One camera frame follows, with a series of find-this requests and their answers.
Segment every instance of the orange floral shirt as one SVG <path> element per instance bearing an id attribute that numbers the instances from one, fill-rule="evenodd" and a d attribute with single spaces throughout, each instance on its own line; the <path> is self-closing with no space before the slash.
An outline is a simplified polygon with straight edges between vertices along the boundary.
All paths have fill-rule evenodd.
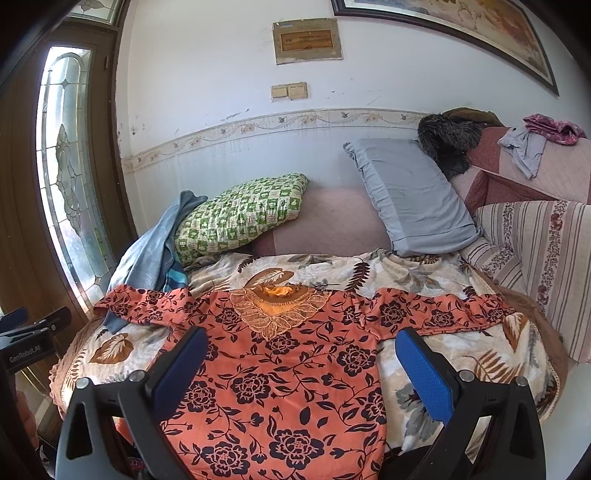
<path id="1" fill-rule="evenodd" d="M 378 342 L 407 326 L 421 335 L 486 329 L 514 313 L 471 288 L 467 300 L 394 288 L 372 299 L 295 291 L 297 298 L 238 290 L 194 299 L 186 289 L 119 286 L 97 305 L 170 327 L 163 351 L 192 325 L 207 330 L 206 360 L 161 425 L 196 478 L 377 478 L 386 439 Z"/>

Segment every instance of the wallpaper border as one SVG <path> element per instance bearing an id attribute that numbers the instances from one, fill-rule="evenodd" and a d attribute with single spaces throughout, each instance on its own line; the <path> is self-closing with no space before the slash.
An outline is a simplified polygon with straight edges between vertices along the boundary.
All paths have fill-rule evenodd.
<path id="1" fill-rule="evenodd" d="M 280 132 L 342 127 L 416 129 L 425 113 L 404 110 L 340 108 L 263 115 L 206 128 L 150 148 L 122 160 L 124 173 L 132 173 L 177 155 L 232 140 Z"/>

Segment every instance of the wall sign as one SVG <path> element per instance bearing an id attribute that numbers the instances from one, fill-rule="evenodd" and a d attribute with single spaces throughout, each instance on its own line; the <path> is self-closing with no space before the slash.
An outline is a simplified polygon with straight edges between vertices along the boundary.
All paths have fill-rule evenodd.
<path id="1" fill-rule="evenodd" d="M 534 27 L 523 9 L 510 0 L 332 2 L 336 15 L 397 20 L 466 40 L 510 61 L 558 95 L 554 73 Z"/>
<path id="2" fill-rule="evenodd" d="M 278 65 L 343 58 L 334 18 L 276 22 L 273 24 L 273 39 Z"/>

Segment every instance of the gray garment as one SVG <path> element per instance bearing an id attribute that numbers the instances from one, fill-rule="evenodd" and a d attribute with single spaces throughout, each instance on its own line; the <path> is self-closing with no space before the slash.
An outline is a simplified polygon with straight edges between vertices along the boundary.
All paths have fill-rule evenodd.
<path id="1" fill-rule="evenodd" d="M 452 185 L 416 141 L 371 138 L 344 148 L 397 255 L 455 252 L 480 237 Z"/>
<path id="2" fill-rule="evenodd" d="M 181 193 L 177 202 L 160 217 L 158 223 L 144 233 L 128 248 L 111 277 L 109 291 L 125 284 L 133 288 L 159 290 L 164 285 L 166 273 L 174 262 L 174 234 L 178 226 L 207 197 L 196 197 L 188 190 Z M 116 333 L 128 324 L 112 312 L 103 323 L 110 333 Z"/>
<path id="3" fill-rule="evenodd" d="M 498 144 L 511 154 L 513 163 L 529 180 L 538 174 L 546 141 L 545 137 L 530 132 L 524 125 L 510 128 Z"/>

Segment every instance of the blue towel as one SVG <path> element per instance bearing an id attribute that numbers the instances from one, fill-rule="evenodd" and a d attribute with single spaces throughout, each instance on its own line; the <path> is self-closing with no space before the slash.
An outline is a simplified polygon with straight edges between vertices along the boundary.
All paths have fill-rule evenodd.
<path id="1" fill-rule="evenodd" d="M 205 196 L 196 197 L 188 190 L 182 192 L 178 202 L 163 213 L 160 221 L 125 252 L 111 277 L 109 291 L 121 284 L 159 291 L 186 287 L 187 276 L 174 249 L 174 234 L 185 217 L 206 201 Z M 114 334 L 128 322 L 108 312 L 103 324 Z"/>

